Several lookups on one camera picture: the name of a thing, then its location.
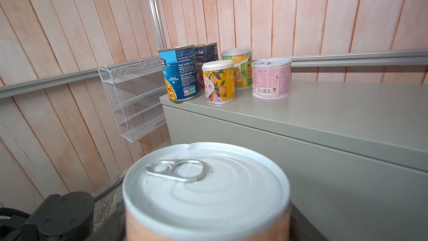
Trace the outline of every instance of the white can lid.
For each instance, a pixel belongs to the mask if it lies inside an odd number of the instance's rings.
[[[158,160],[180,159],[204,162],[206,175],[182,182],[146,172]],[[189,177],[201,170],[187,163],[174,173]],[[235,240],[263,232],[281,219],[290,202],[290,185],[284,172],[259,153],[197,142],[169,146],[138,160],[125,176],[123,197],[139,223],[164,237]]]
[[[236,56],[236,55],[243,55],[243,54],[247,54],[247,53],[251,53],[252,49],[249,47],[245,47],[245,48],[233,48],[233,49],[228,49],[228,50],[223,50],[221,52],[222,56]]]
[[[223,70],[233,67],[232,60],[220,60],[220,61],[212,61],[206,62],[202,65],[202,71],[216,71]]]
[[[253,60],[251,63],[252,67],[273,67],[290,64],[292,60],[290,58],[269,58],[262,60]]]

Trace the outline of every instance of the tin can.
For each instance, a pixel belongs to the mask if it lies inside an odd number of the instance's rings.
[[[255,60],[253,67],[253,96],[274,100],[290,95],[292,60],[270,58]]]
[[[202,75],[202,66],[206,62],[218,60],[217,42],[195,46],[195,60],[198,68],[198,80],[201,88],[204,88],[204,77]]]
[[[269,158],[197,142],[138,160],[123,182],[128,241],[287,241],[290,185]]]
[[[232,60],[207,62],[202,66],[205,97],[211,104],[227,104],[235,99]]]
[[[159,57],[170,101],[191,100],[201,94],[193,45],[160,50]]]
[[[251,71],[251,48],[236,48],[224,50],[221,53],[223,60],[232,60],[235,64],[234,79],[235,88],[249,88],[253,83]]]

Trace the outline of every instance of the green can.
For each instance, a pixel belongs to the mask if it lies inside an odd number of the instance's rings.
[[[221,53],[223,60],[232,60],[235,89],[249,88],[253,84],[251,60],[251,48],[233,48]]]

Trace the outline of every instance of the cabinet top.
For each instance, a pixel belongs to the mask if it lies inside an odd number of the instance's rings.
[[[204,92],[174,108],[428,172],[428,86],[292,81],[290,96],[263,100],[251,88],[213,105]]]

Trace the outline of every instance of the white wire spice rack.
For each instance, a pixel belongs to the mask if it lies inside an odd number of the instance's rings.
[[[161,60],[151,57],[98,69],[120,134],[135,142],[166,122]]]

